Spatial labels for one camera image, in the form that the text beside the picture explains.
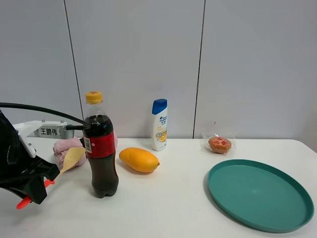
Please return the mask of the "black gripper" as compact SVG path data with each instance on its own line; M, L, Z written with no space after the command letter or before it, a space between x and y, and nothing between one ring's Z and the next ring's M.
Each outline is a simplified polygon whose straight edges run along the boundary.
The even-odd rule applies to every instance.
M56 164L29 155L17 130L0 114L0 187L41 204L47 197L44 177L54 181L60 174Z

